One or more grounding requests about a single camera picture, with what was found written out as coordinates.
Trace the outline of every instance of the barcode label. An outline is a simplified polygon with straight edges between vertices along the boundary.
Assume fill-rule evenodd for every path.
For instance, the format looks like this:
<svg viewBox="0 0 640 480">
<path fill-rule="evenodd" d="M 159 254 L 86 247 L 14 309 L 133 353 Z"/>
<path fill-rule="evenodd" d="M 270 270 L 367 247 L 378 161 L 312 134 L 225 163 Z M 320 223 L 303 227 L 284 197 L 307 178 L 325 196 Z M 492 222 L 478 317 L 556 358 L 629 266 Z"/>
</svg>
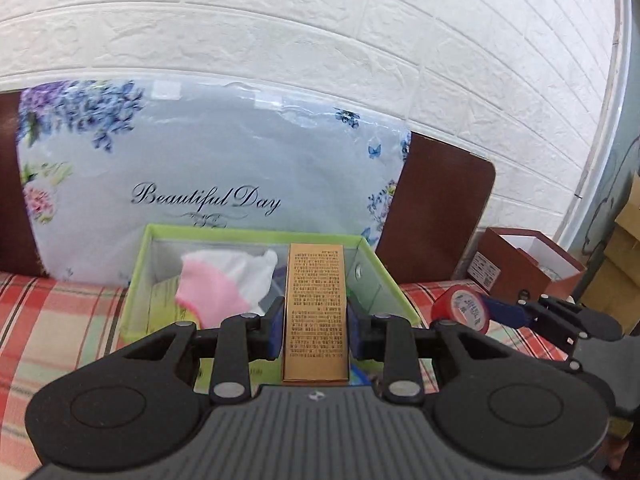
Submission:
<svg viewBox="0 0 640 480">
<path fill-rule="evenodd" d="M 500 269 L 487 260 L 482 254 L 476 252 L 467 270 L 468 274 L 482 285 L 487 291 L 494 286 L 495 280 L 500 275 Z"/>
</svg>

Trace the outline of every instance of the brick wallpaper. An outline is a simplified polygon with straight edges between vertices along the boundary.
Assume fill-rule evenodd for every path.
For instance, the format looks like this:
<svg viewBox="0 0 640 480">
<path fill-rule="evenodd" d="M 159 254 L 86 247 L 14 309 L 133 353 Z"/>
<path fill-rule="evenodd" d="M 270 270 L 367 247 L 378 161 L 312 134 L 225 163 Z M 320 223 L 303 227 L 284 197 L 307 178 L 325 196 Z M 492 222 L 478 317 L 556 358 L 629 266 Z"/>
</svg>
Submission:
<svg viewBox="0 0 640 480">
<path fill-rule="evenodd" d="M 483 225 L 552 235 L 604 96 L 614 0 L 0 0 L 0 90 L 111 68 L 256 78 L 491 159 Z"/>
</svg>

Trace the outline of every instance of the plaid tablecloth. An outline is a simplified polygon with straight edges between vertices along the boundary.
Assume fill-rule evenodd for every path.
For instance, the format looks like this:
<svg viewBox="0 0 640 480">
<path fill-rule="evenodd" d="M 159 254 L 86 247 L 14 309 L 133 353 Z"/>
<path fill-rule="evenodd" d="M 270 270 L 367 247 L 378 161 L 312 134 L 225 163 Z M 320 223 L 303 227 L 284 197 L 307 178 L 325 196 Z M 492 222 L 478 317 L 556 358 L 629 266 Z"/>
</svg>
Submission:
<svg viewBox="0 0 640 480">
<path fill-rule="evenodd" d="M 401 285 L 411 304 L 420 314 L 422 322 L 428 326 L 431 322 L 431 307 L 433 303 L 445 293 L 452 285 L 467 285 L 473 290 L 482 293 L 482 290 L 472 280 L 460 280 L 456 282 L 436 282 L 436 283 L 411 283 L 409 285 Z M 516 330 L 503 326 L 495 321 L 491 321 L 487 335 L 493 339 L 519 350 L 528 355 L 538 358 L 553 359 L 563 361 L 566 354 L 552 345 L 549 341 L 541 338 L 538 334 L 532 332 L 528 328 Z M 427 393 L 436 392 L 438 386 L 436 384 L 433 367 L 429 360 L 422 360 L 422 379 L 425 384 Z"/>
<path fill-rule="evenodd" d="M 122 288 L 58 283 L 0 272 L 0 479 L 40 462 L 24 410 L 44 384 L 111 351 Z"/>
</svg>

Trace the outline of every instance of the pink flower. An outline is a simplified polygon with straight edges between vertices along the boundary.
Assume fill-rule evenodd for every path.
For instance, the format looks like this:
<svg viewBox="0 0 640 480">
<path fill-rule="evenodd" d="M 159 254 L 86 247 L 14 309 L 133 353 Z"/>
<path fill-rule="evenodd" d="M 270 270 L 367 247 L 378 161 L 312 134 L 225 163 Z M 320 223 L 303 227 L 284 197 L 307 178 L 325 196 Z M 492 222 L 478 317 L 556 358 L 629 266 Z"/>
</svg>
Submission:
<svg viewBox="0 0 640 480">
<path fill-rule="evenodd" d="M 37 187 L 34 182 L 28 182 L 23 193 L 27 211 L 34 220 L 47 222 L 53 218 L 55 206 L 49 191 Z"/>
</svg>

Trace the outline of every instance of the red tape roll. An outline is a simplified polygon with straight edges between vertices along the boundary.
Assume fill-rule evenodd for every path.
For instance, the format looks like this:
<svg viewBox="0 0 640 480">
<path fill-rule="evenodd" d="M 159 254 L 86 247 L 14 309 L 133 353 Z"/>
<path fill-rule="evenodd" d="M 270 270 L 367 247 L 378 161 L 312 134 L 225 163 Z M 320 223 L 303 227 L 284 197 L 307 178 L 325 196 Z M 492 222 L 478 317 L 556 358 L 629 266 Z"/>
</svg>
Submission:
<svg viewBox="0 0 640 480">
<path fill-rule="evenodd" d="M 490 315 L 480 295 L 465 285 L 454 285 L 440 296 L 431 309 L 431 320 L 450 319 L 486 334 Z"/>
</svg>

